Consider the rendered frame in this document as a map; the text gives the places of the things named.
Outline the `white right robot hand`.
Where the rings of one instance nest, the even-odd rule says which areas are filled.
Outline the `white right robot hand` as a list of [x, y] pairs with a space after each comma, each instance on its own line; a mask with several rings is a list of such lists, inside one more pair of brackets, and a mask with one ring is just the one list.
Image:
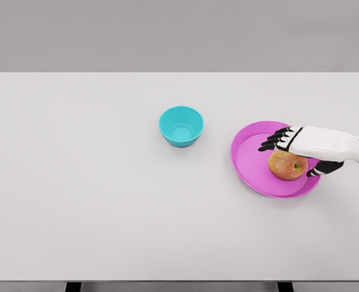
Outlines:
[[340, 169], [347, 159], [347, 148], [353, 136], [337, 130], [318, 127], [285, 127], [262, 142], [258, 151], [281, 150], [318, 163], [307, 172], [308, 177], [321, 176]]

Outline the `red-yellow apple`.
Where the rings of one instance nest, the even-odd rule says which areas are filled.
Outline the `red-yellow apple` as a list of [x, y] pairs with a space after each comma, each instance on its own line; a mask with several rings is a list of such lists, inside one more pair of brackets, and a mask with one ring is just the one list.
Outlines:
[[308, 159], [282, 150], [275, 150], [268, 158], [269, 171], [284, 181], [294, 181], [302, 177], [308, 167]]

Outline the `pink plate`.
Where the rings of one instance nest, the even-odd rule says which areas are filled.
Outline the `pink plate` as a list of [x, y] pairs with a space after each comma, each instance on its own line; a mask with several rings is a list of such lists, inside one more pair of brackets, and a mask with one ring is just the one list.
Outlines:
[[239, 178], [254, 191], [272, 198], [298, 198], [316, 188], [320, 177], [302, 177], [284, 181], [274, 176], [268, 166], [272, 151], [258, 151], [261, 143], [275, 131], [288, 125], [276, 121], [259, 121], [246, 125], [231, 143], [231, 161]]

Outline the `blue bowl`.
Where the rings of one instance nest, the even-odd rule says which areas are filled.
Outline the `blue bowl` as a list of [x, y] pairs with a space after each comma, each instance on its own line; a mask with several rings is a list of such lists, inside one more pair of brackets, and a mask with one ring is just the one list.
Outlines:
[[170, 145], [185, 148], [201, 136], [204, 119], [191, 107], [174, 106], [161, 114], [158, 125], [161, 135]]

